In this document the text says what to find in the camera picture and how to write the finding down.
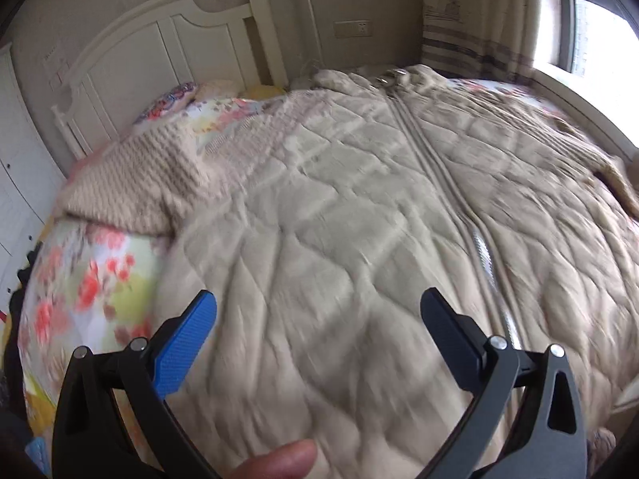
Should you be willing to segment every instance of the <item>beige quilted coat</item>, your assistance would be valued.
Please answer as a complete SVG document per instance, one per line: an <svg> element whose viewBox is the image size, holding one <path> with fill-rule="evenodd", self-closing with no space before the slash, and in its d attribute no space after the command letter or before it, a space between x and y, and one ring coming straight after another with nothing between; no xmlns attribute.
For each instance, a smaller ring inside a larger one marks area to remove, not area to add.
<svg viewBox="0 0 639 479"><path fill-rule="evenodd" d="M318 83L289 97L302 112L265 162L194 208L167 263L157 326L202 288L219 305L167 399L200 451L226 474L311 437L312 478L415 477L469 402L419 318L431 286L487 334L562 344L601 424L639 372L637 204L611 160L424 66L390 97Z"/></svg>

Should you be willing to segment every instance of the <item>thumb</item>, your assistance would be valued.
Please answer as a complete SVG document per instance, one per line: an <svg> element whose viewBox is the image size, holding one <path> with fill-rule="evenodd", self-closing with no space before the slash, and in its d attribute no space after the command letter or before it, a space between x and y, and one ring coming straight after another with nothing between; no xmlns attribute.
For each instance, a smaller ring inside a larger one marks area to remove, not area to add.
<svg viewBox="0 0 639 479"><path fill-rule="evenodd" d="M296 441L266 455L248 459L233 470L228 479L304 479L317 456L313 440Z"/></svg>

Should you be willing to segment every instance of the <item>curtain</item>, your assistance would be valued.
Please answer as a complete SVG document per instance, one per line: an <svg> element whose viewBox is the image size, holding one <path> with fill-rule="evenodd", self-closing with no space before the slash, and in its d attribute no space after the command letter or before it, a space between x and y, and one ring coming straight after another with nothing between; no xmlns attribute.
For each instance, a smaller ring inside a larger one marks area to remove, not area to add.
<svg viewBox="0 0 639 479"><path fill-rule="evenodd" d="M446 77L528 83L542 0L424 0L422 62Z"/></svg>

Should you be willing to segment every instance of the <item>gray wall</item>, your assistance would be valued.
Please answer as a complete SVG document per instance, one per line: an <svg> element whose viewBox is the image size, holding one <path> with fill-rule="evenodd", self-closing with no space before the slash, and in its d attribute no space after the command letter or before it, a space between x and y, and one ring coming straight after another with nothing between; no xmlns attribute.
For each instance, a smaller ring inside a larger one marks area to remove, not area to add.
<svg viewBox="0 0 639 479"><path fill-rule="evenodd" d="M1 43L13 41L15 71L31 116L55 161L65 173L73 156L57 131L50 106L68 103L63 91L52 91L43 56L60 41L69 65L102 28L146 0L26 0ZM216 11L247 0L196 0ZM289 77L300 75L316 57L304 0L270 0ZM327 67L365 63L417 62L420 55L422 0L313 0ZM371 38L337 40L332 23L373 20Z"/></svg>

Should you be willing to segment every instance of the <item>white headboard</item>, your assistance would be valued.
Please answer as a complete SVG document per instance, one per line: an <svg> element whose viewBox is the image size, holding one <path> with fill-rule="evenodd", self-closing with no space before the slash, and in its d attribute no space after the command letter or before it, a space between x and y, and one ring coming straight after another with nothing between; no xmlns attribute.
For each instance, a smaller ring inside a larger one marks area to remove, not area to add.
<svg viewBox="0 0 639 479"><path fill-rule="evenodd" d="M129 10L82 51L65 76L66 112L51 109L77 158L118 139L156 97L174 86L230 79L265 84L247 31L253 18L274 85L288 84L268 0L204 12L193 0L150 0Z"/></svg>

